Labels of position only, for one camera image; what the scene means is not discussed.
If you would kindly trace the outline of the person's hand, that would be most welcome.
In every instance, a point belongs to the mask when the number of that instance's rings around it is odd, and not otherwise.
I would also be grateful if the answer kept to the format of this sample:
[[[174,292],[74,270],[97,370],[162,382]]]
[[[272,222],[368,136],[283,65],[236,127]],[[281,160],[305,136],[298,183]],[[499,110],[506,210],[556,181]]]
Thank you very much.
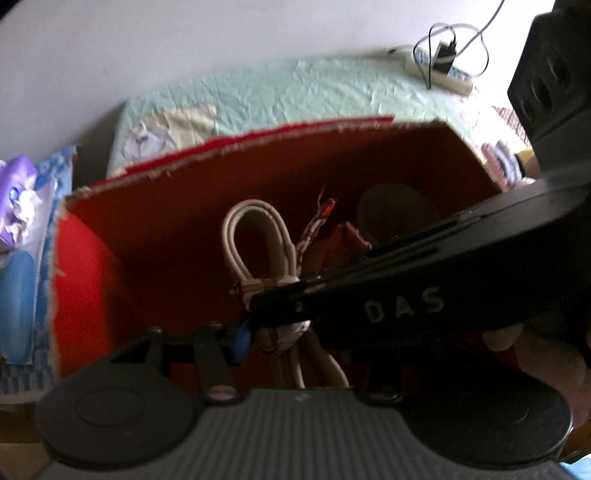
[[[483,340],[494,352],[512,350],[524,372],[560,392],[571,406],[577,425],[590,418],[590,368],[580,353],[556,340],[527,333],[522,324],[487,332]]]

